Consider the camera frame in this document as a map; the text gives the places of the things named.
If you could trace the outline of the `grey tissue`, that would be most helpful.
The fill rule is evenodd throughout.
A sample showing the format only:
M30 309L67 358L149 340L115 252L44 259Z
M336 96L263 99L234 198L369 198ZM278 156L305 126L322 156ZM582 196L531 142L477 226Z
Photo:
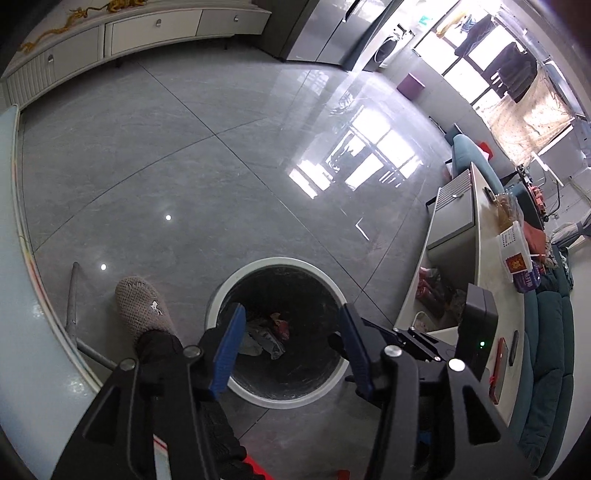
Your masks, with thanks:
M284 354L283 344L280 343L266 328L249 326L242 337L238 353L257 357L266 352L273 360Z

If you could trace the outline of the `pink paper trash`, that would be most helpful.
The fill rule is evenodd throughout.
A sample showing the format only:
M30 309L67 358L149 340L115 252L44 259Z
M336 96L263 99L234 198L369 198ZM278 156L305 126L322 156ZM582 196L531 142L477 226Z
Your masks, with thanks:
M290 340L290 326L288 326L287 320L280 318L280 313L273 313L270 315L270 319L273 321L273 329L281 341Z

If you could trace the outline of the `round white-rimmed trash bin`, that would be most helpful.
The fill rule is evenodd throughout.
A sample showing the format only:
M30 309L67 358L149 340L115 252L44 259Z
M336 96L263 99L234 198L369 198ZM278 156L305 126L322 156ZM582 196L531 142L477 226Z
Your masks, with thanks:
M301 259L267 257L239 268L209 301L205 327L232 304L245 308L245 333L228 388L252 405L301 408L328 395L349 368L331 346L346 304L337 283Z

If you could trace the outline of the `red phone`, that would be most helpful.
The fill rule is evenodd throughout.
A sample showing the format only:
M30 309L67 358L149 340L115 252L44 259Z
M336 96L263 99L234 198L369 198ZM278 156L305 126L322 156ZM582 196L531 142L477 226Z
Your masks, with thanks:
M493 374L489 380L489 398L498 405L502 395L504 378L507 370L509 349L504 338L500 338L497 344L497 354Z

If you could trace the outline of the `floral glass table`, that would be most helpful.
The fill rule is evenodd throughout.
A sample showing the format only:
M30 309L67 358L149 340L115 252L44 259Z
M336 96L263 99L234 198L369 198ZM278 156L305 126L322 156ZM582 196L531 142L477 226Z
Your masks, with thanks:
M98 393L37 283L14 180L20 112L1 113L1 429L37 479L48 479Z

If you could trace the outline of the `teal sofa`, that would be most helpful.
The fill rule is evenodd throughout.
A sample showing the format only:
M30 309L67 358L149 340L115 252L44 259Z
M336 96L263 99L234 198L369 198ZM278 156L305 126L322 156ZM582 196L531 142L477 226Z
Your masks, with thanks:
M496 172L479 147L467 136L455 136L453 174L476 165L489 184L487 196L503 193ZM524 356L518 397L512 419L506 423L534 476L544 477L555 465L563 443L574 392L575 332L564 253L558 264L541 276L541 284L525 294ZM519 337L507 344L517 351ZM487 372L483 382L489 397Z

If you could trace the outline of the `grey knitted slipper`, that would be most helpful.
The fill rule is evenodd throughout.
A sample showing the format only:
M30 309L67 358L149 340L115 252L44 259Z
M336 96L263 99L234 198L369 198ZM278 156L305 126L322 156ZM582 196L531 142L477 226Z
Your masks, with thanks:
M175 334L163 297L142 277L121 279L115 287L115 301L119 318L134 343L151 331Z

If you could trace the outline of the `purple cup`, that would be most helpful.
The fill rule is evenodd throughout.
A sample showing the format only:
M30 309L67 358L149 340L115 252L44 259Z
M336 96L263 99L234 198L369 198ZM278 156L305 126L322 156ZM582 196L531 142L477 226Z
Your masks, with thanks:
M531 270L525 270L513 275L513 284L519 293L525 294L535 291L541 284L541 273L536 264Z

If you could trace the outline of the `white coffee table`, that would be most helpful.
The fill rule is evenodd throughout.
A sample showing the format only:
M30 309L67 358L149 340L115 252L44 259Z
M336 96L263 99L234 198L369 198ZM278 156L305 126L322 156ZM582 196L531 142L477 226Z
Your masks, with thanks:
M487 196L488 182L472 164L440 188L418 268L436 267L455 287L470 283L494 297L498 326L486 368L494 372L496 350L501 338L511 344L518 336L514 362L505 370L496 408L506 423L516 405L524 356L525 300L517 292L501 258L497 209Z

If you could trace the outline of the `red white fries box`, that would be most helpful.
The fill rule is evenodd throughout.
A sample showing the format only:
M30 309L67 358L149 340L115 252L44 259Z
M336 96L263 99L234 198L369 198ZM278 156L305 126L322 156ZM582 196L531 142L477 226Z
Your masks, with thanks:
M532 258L522 226L514 221L497 236L502 265L510 280L514 275L533 270Z

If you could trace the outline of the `purple stool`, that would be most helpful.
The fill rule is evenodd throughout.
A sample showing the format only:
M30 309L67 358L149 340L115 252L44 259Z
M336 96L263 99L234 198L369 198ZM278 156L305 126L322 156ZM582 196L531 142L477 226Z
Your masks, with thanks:
M410 101L416 101L425 90L425 84L412 73L408 73L397 86L397 90Z

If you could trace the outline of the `hanging dark clothes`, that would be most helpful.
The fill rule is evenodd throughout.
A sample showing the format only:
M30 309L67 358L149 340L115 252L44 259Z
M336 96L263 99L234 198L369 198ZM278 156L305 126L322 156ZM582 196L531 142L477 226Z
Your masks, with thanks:
M487 14L468 30L466 39L455 49L454 54L465 59L496 27L492 16ZM537 73L536 58L527 50L520 50L516 42L511 42L484 68L481 76L500 97L508 94L515 103L519 103Z

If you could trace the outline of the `washing machine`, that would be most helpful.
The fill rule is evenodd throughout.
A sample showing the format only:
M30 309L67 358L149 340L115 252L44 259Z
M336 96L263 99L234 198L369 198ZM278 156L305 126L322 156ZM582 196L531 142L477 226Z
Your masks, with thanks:
M366 72L376 72L380 69L385 69L394 56L403 49L408 42L411 42L415 37L415 33L411 29L405 29L401 24L394 27L392 34L387 37L382 45L374 53L365 68Z

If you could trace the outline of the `white TV cabinet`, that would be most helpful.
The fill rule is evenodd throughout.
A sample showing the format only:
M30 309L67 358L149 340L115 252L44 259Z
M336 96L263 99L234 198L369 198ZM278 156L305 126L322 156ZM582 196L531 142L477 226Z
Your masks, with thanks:
M21 42L64 25L78 7L109 1L61 1ZM18 52L1 75L1 108L23 109L64 82L108 61L179 42L263 33L271 12L252 1L146 1L119 13L90 12L68 32Z

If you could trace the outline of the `grey refrigerator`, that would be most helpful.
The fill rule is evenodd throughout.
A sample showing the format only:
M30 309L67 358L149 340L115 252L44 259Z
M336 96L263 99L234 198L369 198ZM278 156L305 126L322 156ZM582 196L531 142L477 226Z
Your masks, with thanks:
M271 12L259 48L276 59L352 71L400 1L257 1Z

